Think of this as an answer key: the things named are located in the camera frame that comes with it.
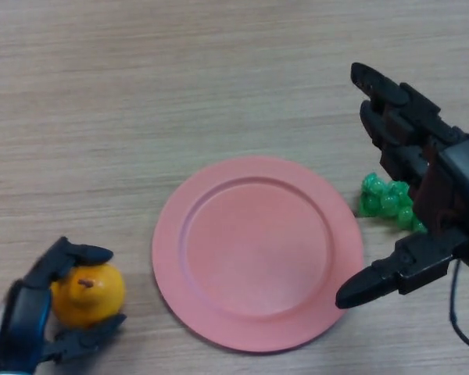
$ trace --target tabletop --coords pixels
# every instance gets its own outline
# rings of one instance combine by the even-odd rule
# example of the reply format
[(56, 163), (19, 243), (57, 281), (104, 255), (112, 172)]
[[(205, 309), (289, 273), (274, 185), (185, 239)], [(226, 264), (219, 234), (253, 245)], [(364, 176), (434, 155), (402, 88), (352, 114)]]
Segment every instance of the tabletop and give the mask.
[[(124, 332), (50, 374), (469, 374), (448, 322), (450, 277), (352, 309), (279, 355), (227, 352), (167, 310), (150, 242), (196, 170), (275, 155), (328, 179), (353, 209), (385, 177), (351, 63), (406, 81), (469, 131), (469, 0), (0, 0), (0, 299), (59, 236), (112, 249)], [(359, 219), (365, 262), (403, 234)], [(469, 332), (469, 270), (458, 309)]]

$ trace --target yellow pear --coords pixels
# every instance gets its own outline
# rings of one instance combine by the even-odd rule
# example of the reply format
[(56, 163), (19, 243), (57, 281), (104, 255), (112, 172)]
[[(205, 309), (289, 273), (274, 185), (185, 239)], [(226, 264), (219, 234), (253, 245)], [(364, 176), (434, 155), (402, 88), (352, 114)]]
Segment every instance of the yellow pear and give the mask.
[(69, 328), (86, 329), (117, 314), (125, 300), (121, 272), (109, 263), (79, 266), (52, 283), (52, 311)]

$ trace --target cable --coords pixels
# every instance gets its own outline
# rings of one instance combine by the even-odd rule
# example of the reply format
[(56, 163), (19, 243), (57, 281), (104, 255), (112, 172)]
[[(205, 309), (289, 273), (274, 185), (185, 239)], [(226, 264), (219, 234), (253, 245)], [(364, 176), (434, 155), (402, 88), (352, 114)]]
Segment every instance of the cable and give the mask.
[(452, 279), (452, 287), (450, 289), (450, 311), (449, 311), (449, 318), (452, 324), (453, 330), (457, 334), (457, 336), (462, 340), (467, 346), (469, 346), (469, 337), (467, 337), (464, 332), (459, 328), (459, 325), (456, 322), (456, 313), (455, 313), (455, 295), (456, 295), (456, 280), (457, 276), (459, 275), (460, 270), (460, 259), (456, 261), (455, 268), (453, 270), (453, 279)]

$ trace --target pink plate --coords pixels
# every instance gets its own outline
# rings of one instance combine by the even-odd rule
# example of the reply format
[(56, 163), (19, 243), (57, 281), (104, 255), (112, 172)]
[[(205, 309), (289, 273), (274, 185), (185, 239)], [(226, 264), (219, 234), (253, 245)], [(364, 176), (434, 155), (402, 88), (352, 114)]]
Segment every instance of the pink plate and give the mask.
[(294, 348), (344, 313), (335, 293), (363, 268), (354, 215), (322, 177), (268, 157), (184, 182), (152, 241), (159, 289), (194, 332), (247, 352)]

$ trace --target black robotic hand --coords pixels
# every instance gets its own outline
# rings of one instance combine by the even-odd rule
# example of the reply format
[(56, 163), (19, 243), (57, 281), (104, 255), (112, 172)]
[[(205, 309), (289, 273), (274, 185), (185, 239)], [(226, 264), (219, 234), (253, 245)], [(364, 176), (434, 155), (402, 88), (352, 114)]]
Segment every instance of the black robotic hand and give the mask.
[(118, 314), (89, 330), (67, 330), (45, 340), (52, 304), (51, 283), (73, 267), (94, 266), (111, 260), (105, 248), (74, 245), (61, 237), (23, 279), (10, 287), (0, 312), (0, 373), (33, 374), (39, 363), (60, 363), (96, 352), (125, 321)]
[(447, 125), (440, 108), (411, 86), (369, 66), (355, 62), (351, 80), (370, 98), (360, 118), (382, 167), (410, 185), (414, 214), (428, 232), (397, 241), (388, 258), (348, 280), (336, 296), (340, 309), (410, 293), (445, 276), (454, 259), (469, 265), (469, 134)]

